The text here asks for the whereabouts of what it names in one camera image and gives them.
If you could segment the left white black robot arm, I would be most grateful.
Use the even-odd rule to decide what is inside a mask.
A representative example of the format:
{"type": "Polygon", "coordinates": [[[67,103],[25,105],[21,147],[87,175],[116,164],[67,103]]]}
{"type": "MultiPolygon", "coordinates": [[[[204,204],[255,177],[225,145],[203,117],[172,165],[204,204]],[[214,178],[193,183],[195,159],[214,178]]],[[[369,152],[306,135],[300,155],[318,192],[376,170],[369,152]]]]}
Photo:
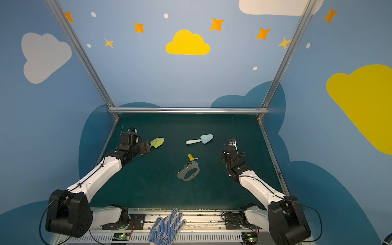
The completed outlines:
{"type": "Polygon", "coordinates": [[[92,228],[108,224],[127,227],[130,222],[126,207],[112,205],[92,210],[90,202],[101,187],[137,155],[151,150],[137,132],[125,132],[114,150],[86,176],[65,190],[54,191],[49,199],[45,229],[70,237],[80,238],[92,228]]]}

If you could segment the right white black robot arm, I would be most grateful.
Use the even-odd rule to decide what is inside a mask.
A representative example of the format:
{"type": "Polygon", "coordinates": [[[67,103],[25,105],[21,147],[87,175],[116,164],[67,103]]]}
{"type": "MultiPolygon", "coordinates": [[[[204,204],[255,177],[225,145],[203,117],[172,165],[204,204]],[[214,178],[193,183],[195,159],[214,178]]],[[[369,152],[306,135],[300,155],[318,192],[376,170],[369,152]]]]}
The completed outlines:
{"type": "Polygon", "coordinates": [[[265,207],[253,205],[241,211],[245,220],[267,231],[277,245],[296,245],[311,237],[303,208],[295,196],[273,189],[245,164],[245,154],[236,146],[223,150],[223,163],[229,177],[247,189],[265,207]]]}

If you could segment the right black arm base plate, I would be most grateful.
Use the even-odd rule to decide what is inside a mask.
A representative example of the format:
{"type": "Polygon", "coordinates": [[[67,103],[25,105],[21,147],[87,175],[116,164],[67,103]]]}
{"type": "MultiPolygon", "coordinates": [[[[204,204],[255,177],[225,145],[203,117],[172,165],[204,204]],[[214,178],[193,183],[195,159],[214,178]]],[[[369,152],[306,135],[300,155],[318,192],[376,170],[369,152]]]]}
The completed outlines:
{"type": "Polygon", "coordinates": [[[255,225],[249,224],[238,213],[223,212],[221,213],[221,219],[227,230],[256,230],[255,225]]]}

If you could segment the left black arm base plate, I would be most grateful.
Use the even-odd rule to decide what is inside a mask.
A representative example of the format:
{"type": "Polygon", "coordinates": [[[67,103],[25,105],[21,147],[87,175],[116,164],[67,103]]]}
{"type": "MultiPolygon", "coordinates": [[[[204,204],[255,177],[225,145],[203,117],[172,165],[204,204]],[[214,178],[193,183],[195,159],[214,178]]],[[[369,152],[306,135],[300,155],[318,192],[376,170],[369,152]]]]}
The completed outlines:
{"type": "Polygon", "coordinates": [[[102,230],[142,230],[144,227],[145,214],[128,214],[127,218],[120,218],[116,223],[105,224],[102,230]]]}

